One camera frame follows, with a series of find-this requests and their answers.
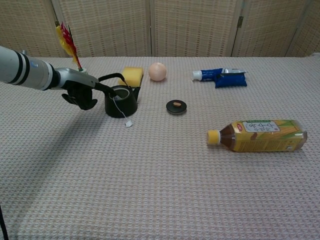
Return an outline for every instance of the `small black lid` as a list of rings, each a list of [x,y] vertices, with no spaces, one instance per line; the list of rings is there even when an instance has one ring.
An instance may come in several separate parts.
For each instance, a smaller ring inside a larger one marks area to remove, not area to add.
[[[166,109],[172,115],[181,115],[187,111],[187,104],[181,100],[171,100],[166,104]]]

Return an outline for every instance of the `tea bag tag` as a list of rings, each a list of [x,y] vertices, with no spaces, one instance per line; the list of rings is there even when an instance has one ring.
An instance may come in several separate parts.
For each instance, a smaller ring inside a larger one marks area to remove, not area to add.
[[[130,128],[132,125],[133,125],[133,122],[130,119],[125,123],[126,128]]]

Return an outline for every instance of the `blue toothpaste tube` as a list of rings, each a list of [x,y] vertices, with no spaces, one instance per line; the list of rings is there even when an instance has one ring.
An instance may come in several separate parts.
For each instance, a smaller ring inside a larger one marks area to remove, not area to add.
[[[237,69],[237,68],[217,68],[209,70],[199,70],[193,71],[193,79],[201,82],[215,82],[217,77],[221,74],[244,74],[246,70]]]

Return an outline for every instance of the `toothpaste tube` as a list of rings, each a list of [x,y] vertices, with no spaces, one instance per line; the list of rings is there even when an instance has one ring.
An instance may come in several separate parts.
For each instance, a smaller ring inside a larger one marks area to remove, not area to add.
[[[221,74],[224,75],[234,75],[234,74],[244,74],[247,73],[246,70],[237,69],[237,68],[217,68],[210,70],[199,70],[193,71],[193,79],[201,82],[215,82],[217,77]]]
[[[247,86],[245,74],[242,73],[231,73],[231,74],[220,74],[215,80],[215,88],[223,87],[235,87],[235,86]]]

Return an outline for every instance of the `black cable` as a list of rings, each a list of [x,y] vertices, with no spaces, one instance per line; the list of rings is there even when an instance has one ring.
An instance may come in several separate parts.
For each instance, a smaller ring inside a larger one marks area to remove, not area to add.
[[[8,232],[7,232],[6,225],[5,225],[4,216],[2,215],[1,205],[0,205],[0,225],[1,225],[2,233],[3,233],[3,239],[4,240],[9,240]]]

